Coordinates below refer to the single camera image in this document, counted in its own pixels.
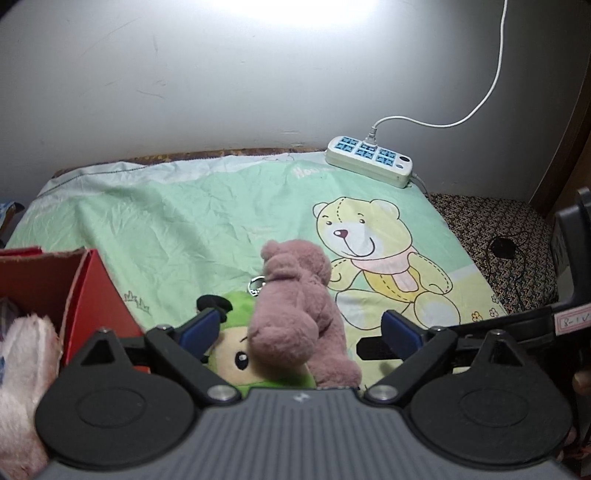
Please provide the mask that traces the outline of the person's right hand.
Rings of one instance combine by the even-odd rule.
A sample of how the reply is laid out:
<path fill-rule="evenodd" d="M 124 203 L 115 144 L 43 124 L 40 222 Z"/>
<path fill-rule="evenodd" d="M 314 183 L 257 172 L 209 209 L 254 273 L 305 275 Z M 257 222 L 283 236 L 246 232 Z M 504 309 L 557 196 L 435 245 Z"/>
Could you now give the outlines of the person's right hand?
<path fill-rule="evenodd" d="M 572 393 L 567 396 L 572 426 L 557 460 L 584 460 L 590 457 L 590 371 L 575 373 Z"/>

